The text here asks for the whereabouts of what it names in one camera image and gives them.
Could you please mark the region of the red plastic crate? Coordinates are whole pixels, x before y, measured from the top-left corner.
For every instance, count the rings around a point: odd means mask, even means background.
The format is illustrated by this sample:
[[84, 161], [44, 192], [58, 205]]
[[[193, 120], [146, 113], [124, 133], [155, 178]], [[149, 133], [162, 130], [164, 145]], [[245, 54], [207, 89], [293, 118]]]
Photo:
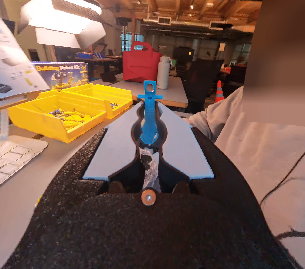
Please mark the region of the red plastic crate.
[[162, 53], [156, 52], [147, 42], [132, 42], [131, 50], [123, 52], [123, 80], [137, 83], [157, 81], [161, 56]]

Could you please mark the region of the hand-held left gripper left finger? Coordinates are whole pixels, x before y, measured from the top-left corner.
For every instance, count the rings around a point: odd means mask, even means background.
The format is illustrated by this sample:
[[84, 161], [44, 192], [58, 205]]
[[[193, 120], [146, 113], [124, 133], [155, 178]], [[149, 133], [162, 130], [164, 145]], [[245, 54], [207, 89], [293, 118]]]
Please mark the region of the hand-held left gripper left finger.
[[142, 190], [145, 169], [138, 139], [142, 133], [144, 102], [138, 102], [111, 122], [89, 161], [83, 180], [120, 182], [127, 193]]

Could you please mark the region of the heap of yellow grey pieces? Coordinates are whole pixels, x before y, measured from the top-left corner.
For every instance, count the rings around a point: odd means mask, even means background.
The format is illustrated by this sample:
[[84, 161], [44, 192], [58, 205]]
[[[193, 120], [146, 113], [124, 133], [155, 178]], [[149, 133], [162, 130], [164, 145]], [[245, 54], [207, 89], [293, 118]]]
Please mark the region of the heap of yellow grey pieces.
[[91, 120], [90, 115], [80, 113], [75, 109], [73, 109], [73, 111], [66, 111], [58, 108], [52, 112], [47, 113], [46, 115], [59, 119], [66, 131]]

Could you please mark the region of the orange traffic cone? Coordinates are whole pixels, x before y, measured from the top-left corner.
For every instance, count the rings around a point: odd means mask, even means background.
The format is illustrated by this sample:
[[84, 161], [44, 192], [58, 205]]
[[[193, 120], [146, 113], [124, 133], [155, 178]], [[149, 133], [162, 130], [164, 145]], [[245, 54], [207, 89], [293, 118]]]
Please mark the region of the orange traffic cone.
[[222, 90], [222, 82], [218, 80], [217, 82], [217, 89], [216, 89], [216, 96], [215, 96], [215, 103], [218, 103], [224, 99], [223, 90]]

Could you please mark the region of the white background table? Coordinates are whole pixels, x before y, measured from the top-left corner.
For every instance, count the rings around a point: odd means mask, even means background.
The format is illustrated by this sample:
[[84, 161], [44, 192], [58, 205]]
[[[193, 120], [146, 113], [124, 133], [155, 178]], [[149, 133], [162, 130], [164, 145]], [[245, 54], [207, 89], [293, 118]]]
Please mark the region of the white background table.
[[[130, 90], [133, 100], [137, 100], [139, 94], [144, 94], [143, 83], [124, 81], [122, 73], [115, 75], [115, 77], [116, 81], [113, 83], [104, 82], [102, 79], [90, 81], [90, 83]], [[178, 107], [179, 109], [188, 106], [188, 99], [181, 78], [179, 77], [169, 76], [167, 89], [157, 88], [156, 95], [163, 97], [160, 101], [166, 106]]]

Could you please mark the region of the blue plastic separator tool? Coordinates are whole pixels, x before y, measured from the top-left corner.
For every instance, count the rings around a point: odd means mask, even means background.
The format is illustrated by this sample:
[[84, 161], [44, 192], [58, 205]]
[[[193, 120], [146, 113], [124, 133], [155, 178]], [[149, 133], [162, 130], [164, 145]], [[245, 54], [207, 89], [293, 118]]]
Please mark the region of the blue plastic separator tool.
[[153, 145], [158, 139], [158, 129], [155, 120], [155, 103], [158, 99], [163, 99], [162, 95], [156, 95], [156, 81], [144, 81], [144, 94], [138, 95], [138, 99], [144, 99], [144, 124], [140, 136], [146, 145]]

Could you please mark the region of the yellow storage bin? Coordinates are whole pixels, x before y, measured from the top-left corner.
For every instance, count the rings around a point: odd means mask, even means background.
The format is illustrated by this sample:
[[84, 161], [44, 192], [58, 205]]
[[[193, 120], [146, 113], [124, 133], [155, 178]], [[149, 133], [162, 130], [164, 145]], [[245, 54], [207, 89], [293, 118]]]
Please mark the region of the yellow storage bin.
[[[61, 108], [88, 114], [91, 120], [66, 131], [61, 121], [46, 114]], [[107, 114], [97, 99], [68, 92], [44, 92], [37, 99], [9, 108], [9, 117], [13, 124], [25, 130], [43, 136], [70, 143], [93, 127], [100, 124]]]
[[[125, 110], [128, 110], [133, 103], [132, 92], [130, 90], [105, 86], [100, 84], [85, 84], [64, 89], [63, 92], [83, 95], [90, 99], [97, 99], [106, 111], [106, 118], [113, 119]], [[110, 103], [118, 103], [120, 107], [112, 109]]]

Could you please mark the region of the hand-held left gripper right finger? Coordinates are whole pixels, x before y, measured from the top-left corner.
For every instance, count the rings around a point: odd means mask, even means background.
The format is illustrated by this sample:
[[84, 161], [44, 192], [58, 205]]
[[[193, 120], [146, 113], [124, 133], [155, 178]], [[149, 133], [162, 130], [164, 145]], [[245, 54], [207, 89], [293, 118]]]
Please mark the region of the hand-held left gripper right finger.
[[184, 181], [213, 179], [214, 173], [197, 141], [193, 127], [173, 111], [157, 102], [155, 118], [158, 131], [158, 178], [162, 193], [172, 193]]

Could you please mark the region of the person's right forearm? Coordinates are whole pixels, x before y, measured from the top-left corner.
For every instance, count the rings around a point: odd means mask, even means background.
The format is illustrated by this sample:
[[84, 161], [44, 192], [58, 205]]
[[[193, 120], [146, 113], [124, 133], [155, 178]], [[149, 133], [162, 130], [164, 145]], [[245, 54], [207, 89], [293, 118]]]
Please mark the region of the person's right forearm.
[[182, 118], [190, 126], [199, 129], [210, 141], [216, 142], [229, 117], [240, 105], [243, 86], [235, 90], [226, 99], [209, 105], [205, 110], [187, 118]]

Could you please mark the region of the white water bottle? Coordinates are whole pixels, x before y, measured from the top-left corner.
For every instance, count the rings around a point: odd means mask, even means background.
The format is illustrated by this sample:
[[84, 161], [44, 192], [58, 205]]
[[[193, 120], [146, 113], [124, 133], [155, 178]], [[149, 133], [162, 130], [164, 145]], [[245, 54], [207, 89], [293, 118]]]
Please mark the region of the white water bottle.
[[158, 64], [158, 74], [157, 74], [157, 82], [156, 82], [156, 87], [158, 89], [165, 90], [168, 88], [170, 69], [171, 69], [170, 57], [161, 56], [160, 62]]

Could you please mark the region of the person's beige hoodie torso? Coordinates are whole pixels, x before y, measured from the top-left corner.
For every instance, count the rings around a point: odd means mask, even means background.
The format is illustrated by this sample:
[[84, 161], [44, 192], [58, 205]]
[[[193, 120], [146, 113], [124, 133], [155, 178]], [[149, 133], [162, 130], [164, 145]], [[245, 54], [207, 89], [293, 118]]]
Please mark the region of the person's beige hoodie torso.
[[[304, 153], [304, 127], [228, 120], [215, 144], [230, 158], [258, 203]], [[277, 240], [304, 268], [304, 158], [261, 206]]]

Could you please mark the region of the black office chair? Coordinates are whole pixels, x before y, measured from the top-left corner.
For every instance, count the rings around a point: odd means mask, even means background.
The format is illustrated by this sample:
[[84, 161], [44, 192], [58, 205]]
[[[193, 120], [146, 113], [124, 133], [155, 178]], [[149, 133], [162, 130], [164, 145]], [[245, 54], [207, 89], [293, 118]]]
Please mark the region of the black office chair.
[[216, 79], [224, 60], [193, 61], [186, 73], [183, 82], [188, 106], [186, 113], [196, 114], [204, 109], [205, 99], [210, 91], [213, 81]]

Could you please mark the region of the clear bubble wrap sheet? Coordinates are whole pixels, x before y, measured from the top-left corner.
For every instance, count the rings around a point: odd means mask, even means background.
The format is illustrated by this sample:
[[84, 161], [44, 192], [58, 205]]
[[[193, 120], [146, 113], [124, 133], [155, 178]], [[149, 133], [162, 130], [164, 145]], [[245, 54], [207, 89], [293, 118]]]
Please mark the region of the clear bubble wrap sheet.
[[140, 159], [145, 169], [143, 189], [154, 187], [158, 178], [159, 153], [152, 149], [140, 148]]

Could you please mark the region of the grey desk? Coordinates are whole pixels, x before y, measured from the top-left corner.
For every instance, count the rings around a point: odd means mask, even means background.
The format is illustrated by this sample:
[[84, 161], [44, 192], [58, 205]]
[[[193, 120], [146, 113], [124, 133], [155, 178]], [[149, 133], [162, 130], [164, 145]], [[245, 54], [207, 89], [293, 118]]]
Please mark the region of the grey desk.
[[111, 194], [103, 180], [81, 180], [105, 128], [48, 146], [1, 186], [1, 268], [106, 268], [161, 249], [177, 220], [173, 208], [145, 206], [142, 191]]

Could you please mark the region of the blue toy kit box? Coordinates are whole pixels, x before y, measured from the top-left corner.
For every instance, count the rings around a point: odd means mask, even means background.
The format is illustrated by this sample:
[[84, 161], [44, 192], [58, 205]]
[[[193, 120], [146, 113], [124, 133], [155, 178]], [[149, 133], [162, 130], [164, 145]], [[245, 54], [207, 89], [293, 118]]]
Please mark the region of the blue toy kit box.
[[32, 62], [51, 90], [88, 84], [88, 64], [83, 62]]

